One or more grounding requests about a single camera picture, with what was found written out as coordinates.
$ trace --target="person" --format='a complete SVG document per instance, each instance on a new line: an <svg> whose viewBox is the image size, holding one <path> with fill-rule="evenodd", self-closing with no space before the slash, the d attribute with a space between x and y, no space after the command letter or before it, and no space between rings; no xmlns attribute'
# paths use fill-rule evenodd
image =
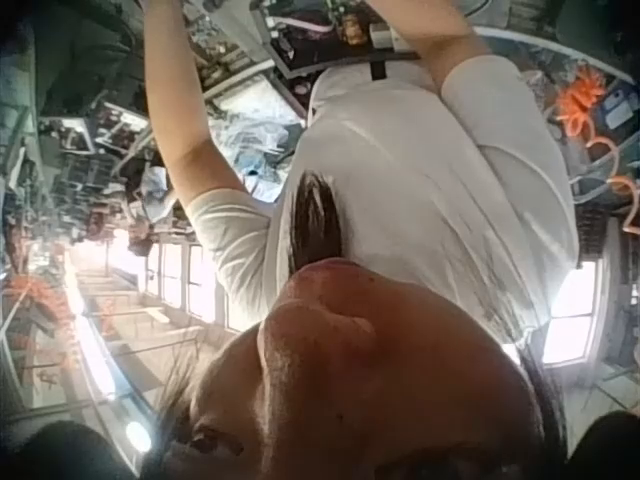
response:
<svg viewBox="0 0 640 480"><path fill-rule="evenodd" d="M155 138L218 280L256 323L176 377L141 478L630 478L638 420L603 418L568 460L527 347L578 253L531 91L450 0L368 3L430 85L323 96L271 213L211 140L181 2L146 4Z"/></svg>
<svg viewBox="0 0 640 480"><path fill-rule="evenodd" d="M129 231L129 250L148 257L153 247L154 227L170 221L177 195L167 183L167 170L161 165L146 164L136 189L135 200L129 202L126 190L110 191L106 197L119 203Z"/></svg>

